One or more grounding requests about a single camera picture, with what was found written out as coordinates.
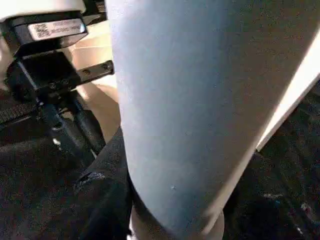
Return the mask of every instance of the white label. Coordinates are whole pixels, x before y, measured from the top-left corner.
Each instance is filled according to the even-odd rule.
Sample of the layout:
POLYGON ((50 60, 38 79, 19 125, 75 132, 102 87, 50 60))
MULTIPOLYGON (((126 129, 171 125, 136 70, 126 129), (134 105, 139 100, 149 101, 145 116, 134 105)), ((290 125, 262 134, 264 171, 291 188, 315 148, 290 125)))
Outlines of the white label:
POLYGON ((85 25, 80 18, 76 18, 30 24, 28 29, 33 40, 40 41, 81 34, 85 31, 85 25))

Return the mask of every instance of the black fabric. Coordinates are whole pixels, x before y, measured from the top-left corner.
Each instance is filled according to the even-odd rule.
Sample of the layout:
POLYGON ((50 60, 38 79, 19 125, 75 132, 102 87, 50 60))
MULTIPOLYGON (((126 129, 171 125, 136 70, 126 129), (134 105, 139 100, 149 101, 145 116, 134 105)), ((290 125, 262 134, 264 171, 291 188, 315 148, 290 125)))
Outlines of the black fabric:
POLYGON ((46 136, 3 145, 0 159, 0 239, 126 239, 132 204, 120 129, 88 169, 46 136))

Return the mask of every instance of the white object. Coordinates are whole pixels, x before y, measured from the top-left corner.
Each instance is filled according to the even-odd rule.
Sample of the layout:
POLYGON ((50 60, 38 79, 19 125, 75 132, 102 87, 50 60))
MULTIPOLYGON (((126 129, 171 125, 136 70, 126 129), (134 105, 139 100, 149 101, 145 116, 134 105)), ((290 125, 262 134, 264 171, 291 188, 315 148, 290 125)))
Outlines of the white object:
POLYGON ((286 92, 279 105, 265 128, 263 135, 256 147, 260 151, 269 139, 275 134, 277 129, 284 123, 287 117, 293 112, 305 95, 319 80, 320 56, 320 31, 314 38, 298 70, 294 74, 286 92))
POLYGON ((68 11, 85 12, 82 0, 9 0, 1 4, 0 22, 15 17, 68 11))

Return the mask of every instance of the black mount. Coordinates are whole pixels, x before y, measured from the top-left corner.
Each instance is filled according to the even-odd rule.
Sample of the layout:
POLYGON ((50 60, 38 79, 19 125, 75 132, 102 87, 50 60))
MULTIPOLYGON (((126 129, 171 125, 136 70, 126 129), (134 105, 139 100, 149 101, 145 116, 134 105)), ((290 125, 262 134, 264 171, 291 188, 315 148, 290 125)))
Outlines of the black mount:
MULTIPOLYGON (((111 60, 81 70, 75 70, 63 52, 52 48, 62 47, 61 39, 32 40, 28 36, 28 24, 35 21, 79 18, 76 12, 67 15, 45 14, 9 19, 2 24, 14 26, 5 37, 14 39, 8 46, 15 60, 7 69, 7 85, 13 96, 21 104, 6 112, 0 112, 0 129, 12 122, 23 121, 37 115, 48 126, 53 143, 63 152, 71 153, 79 159, 83 167, 89 166, 106 145, 99 123, 90 110, 83 109, 76 86, 91 82, 106 75, 114 74, 111 60)), ((87 30, 79 35, 64 36, 79 40, 87 30)))

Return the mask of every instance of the beige surface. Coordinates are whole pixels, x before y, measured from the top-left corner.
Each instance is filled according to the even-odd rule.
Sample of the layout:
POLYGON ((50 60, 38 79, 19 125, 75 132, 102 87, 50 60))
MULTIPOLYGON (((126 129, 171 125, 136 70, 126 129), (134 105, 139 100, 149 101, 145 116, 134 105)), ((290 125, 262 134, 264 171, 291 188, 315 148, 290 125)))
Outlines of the beige surface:
MULTIPOLYGON (((64 50, 76 69, 112 59, 108 22, 91 25, 88 31, 88 36, 64 50)), ((104 139, 108 142, 120 126, 116 76, 105 76, 78 86, 77 91, 99 121, 104 139)))

